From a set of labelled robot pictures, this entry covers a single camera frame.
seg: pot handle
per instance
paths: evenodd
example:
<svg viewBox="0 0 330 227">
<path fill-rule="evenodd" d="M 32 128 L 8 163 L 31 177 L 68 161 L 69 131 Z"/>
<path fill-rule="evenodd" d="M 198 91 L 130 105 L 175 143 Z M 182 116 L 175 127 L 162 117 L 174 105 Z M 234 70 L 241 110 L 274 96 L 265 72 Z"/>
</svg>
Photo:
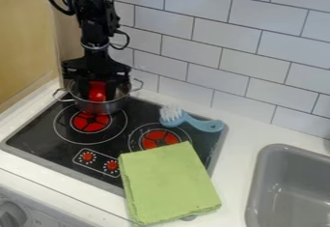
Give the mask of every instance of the pot handle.
<svg viewBox="0 0 330 227">
<path fill-rule="evenodd" d="M 138 88 L 136 88 L 136 89 L 132 89 L 130 92 L 140 91 L 143 88 L 143 86 L 144 86 L 145 83 L 142 80 L 137 79 L 137 78 L 134 78 L 133 80 L 139 82 L 140 83 L 140 86 Z"/>
<path fill-rule="evenodd" d="M 57 97 L 57 94 L 59 92 L 66 92 L 67 90 L 65 88 L 59 88 L 57 89 L 54 93 L 53 93 L 53 98 L 56 99 L 57 101 L 61 101 L 61 102 L 68 102 L 68 101 L 74 101 L 74 99 L 60 99 L 59 97 Z"/>
</svg>

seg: silver pot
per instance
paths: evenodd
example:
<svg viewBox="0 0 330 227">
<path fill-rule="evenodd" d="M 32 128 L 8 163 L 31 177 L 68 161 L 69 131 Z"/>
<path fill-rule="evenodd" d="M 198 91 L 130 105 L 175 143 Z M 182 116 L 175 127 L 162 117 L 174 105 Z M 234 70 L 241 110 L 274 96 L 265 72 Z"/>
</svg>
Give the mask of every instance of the silver pot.
<svg viewBox="0 0 330 227">
<path fill-rule="evenodd" d="M 75 103 L 75 105 L 83 112 L 92 113 L 92 114 L 113 114 L 121 109 L 123 109 L 127 98 L 129 96 L 129 93 L 136 92 L 142 89 L 144 82 L 134 78 L 135 81 L 140 83 L 140 86 L 136 89 L 132 89 L 132 85 L 129 83 L 129 85 L 120 85 L 116 89 L 116 95 L 113 100 L 107 100 L 107 101 L 91 101 L 87 99 L 82 99 L 76 84 L 72 80 L 68 85 L 68 92 L 71 94 L 72 99 L 60 99 L 57 97 L 57 94 L 61 91 L 66 92 L 67 89 L 60 88 L 57 89 L 53 93 L 54 99 L 61 101 L 61 102 L 69 102 L 72 101 Z"/>
</svg>

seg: blue brush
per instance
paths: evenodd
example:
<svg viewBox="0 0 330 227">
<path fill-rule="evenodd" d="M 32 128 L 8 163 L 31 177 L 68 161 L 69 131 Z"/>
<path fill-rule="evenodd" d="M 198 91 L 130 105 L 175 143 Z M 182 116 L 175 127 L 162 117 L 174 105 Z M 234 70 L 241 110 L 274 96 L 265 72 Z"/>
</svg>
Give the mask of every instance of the blue brush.
<svg viewBox="0 0 330 227">
<path fill-rule="evenodd" d="M 167 128 L 174 128 L 187 122 L 192 127 L 205 132 L 217 132 L 224 128 L 224 124 L 221 121 L 199 121 L 175 106 L 163 106 L 160 109 L 159 122 Z"/>
</svg>

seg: white countertop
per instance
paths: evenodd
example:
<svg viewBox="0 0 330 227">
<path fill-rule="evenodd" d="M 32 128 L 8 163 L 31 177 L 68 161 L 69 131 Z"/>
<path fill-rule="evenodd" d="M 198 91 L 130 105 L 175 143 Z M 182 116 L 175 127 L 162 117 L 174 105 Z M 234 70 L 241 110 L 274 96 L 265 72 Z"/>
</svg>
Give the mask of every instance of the white countertop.
<svg viewBox="0 0 330 227">
<path fill-rule="evenodd" d="M 0 141 L 52 102 L 51 93 L 56 88 L 58 88 L 58 83 L 52 81 L 0 115 Z M 220 119 L 229 127 L 212 176 L 212 181 L 223 203 L 221 209 L 215 213 L 199 216 L 193 221 L 178 220 L 157 226 L 244 227 L 245 206 L 256 157 L 261 148 L 270 144 L 283 143 L 324 155 L 330 153 L 329 141 L 308 134 L 274 127 L 150 91 L 142 90 L 136 94 L 136 97 L 163 104 L 175 103 L 188 112 Z M 16 191 L 68 211 L 95 226 L 130 226 L 129 222 L 124 220 L 128 219 L 128 216 L 124 198 L 120 196 L 3 151 L 0 151 L 0 169 L 18 175 L 21 180 L 28 180 L 23 180 L 25 184 L 11 183 Z"/>
</svg>

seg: stove control panel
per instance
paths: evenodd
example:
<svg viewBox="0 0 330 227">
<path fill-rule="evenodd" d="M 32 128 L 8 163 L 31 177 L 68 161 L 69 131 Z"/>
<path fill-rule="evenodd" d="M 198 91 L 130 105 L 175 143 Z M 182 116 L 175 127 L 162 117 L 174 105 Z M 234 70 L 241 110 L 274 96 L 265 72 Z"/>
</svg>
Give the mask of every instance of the stove control panel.
<svg viewBox="0 0 330 227">
<path fill-rule="evenodd" d="M 118 178 L 121 175 L 116 158 L 91 149 L 80 150 L 72 162 L 112 178 Z"/>
<path fill-rule="evenodd" d="M 16 199 L 0 194 L 1 227 L 73 227 Z"/>
</svg>

